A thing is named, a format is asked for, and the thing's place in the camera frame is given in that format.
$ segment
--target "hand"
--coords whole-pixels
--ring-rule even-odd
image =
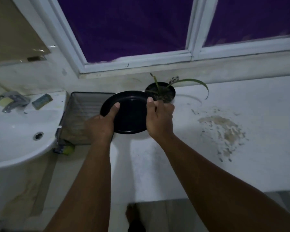
[[[115,103],[105,117],[97,115],[85,121],[85,131],[91,143],[111,142],[114,133],[114,118],[119,108],[120,103]]]
[[[156,141],[173,135],[174,108],[173,104],[164,104],[162,100],[154,101],[152,97],[148,97],[146,127],[149,135]]]

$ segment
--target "person's left hand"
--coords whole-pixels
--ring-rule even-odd
[[[119,108],[120,103],[117,102],[105,117],[97,115],[85,121],[85,131],[91,143],[111,141],[114,133],[114,118]]]

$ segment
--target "faucet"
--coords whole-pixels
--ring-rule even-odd
[[[13,101],[10,102],[5,108],[2,110],[3,113],[10,113],[16,107],[24,107],[30,103],[30,99],[21,95],[16,91],[5,92],[0,95],[0,100],[3,98],[11,98]]]

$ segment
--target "flower pot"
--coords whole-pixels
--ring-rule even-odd
[[[145,89],[145,92],[154,99],[156,100],[163,100],[164,103],[170,103],[174,97],[175,97],[175,89],[172,85],[167,87],[169,84],[166,82],[158,82],[158,85],[161,88],[161,93],[158,94],[158,88],[156,86],[156,83],[152,83],[147,88]]]

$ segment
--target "foot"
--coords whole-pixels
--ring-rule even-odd
[[[140,213],[135,203],[128,204],[127,210],[126,210],[126,217],[127,217],[129,225],[135,219],[140,219]]]

